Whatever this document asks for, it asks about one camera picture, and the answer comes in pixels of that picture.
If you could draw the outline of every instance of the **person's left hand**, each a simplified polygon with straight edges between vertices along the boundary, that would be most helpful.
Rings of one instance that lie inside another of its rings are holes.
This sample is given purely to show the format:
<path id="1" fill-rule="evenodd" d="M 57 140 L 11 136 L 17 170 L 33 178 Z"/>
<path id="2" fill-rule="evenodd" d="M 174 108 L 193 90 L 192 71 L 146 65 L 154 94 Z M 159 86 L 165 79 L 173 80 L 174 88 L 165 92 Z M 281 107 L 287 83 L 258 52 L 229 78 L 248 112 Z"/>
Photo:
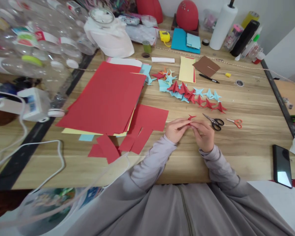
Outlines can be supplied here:
<path id="1" fill-rule="evenodd" d="M 188 124 L 191 122 L 185 118 L 179 118 L 169 122 L 165 130 L 166 137 L 173 143 L 178 143 L 185 131 L 190 127 Z"/>

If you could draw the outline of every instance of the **zipper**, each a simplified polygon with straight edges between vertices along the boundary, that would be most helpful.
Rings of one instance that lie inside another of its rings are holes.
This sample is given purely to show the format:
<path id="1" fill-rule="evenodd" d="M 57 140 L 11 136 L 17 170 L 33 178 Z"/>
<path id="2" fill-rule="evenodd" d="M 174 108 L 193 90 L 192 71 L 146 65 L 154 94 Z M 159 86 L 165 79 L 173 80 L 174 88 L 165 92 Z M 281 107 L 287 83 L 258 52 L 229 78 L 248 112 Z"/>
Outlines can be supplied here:
<path id="1" fill-rule="evenodd" d="M 187 219 L 187 223 L 188 223 L 189 235 L 193 236 L 193 235 L 195 235 L 194 226 L 193 226 L 193 222 L 192 222 L 192 219 L 191 219 L 189 208 L 187 206 L 187 202 L 185 200 L 183 190 L 180 188 L 179 185 L 176 185 L 176 186 L 178 187 L 178 189 L 180 191 L 181 198 L 182 198 L 182 201 L 183 201 L 184 211 L 185 211 L 185 215 L 186 215 L 186 219 Z"/>

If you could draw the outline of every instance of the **scissors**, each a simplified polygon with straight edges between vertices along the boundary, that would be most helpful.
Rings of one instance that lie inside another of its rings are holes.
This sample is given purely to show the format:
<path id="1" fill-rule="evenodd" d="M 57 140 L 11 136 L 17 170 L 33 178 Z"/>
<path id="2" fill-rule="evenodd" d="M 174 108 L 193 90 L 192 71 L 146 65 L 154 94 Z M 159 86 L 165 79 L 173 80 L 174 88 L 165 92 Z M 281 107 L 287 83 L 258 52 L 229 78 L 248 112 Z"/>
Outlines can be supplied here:
<path id="1" fill-rule="evenodd" d="M 212 122 L 213 129 L 215 129 L 216 131 L 220 131 L 222 129 L 221 126 L 224 125 L 223 120 L 221 120 L 221 119 L 212 119 L 212 118 L 208 117 L 206 114 L 203 114 L 203 115 Z"/>
<path id="2" fill-rule="evenodd" d="M 230 121 L 230 122 L 233 122 L 238 128 L 242 128 L 241 123 L 243 121 L 241 119 L 238 119 L 238 120 L 230 120 L 230 119 L 227 119 L 227 120 Z"/>

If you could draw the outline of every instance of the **gray hoodie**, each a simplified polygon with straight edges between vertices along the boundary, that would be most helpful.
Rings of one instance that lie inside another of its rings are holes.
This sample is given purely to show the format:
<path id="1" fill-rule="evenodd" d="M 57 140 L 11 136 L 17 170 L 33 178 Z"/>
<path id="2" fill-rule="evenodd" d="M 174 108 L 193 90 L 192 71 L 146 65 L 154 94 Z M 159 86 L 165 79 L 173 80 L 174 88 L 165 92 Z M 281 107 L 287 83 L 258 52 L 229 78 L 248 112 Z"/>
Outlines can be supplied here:
<path id="1" fill-rule="evenodd" d="M 212 183 L 154 185 L 175 149 L 164 135 L 66 235 L 295 235 L 266 198 L 236 175 L 217 146 L 210 153 L 199 150 Z"/>

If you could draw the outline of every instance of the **smartphone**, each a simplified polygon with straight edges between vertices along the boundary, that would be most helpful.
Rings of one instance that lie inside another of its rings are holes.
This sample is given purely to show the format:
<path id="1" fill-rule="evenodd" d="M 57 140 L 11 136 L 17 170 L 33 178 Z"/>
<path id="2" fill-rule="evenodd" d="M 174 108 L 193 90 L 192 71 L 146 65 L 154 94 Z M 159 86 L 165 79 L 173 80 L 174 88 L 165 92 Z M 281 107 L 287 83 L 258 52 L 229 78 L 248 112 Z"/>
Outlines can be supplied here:
<path id="1" fill-rule="evenodd" d="M 292 188 L 291 163 L 289 151 L 277 145 L 273 145 L 273 177 L 274 181 L 285 187 Z"/>

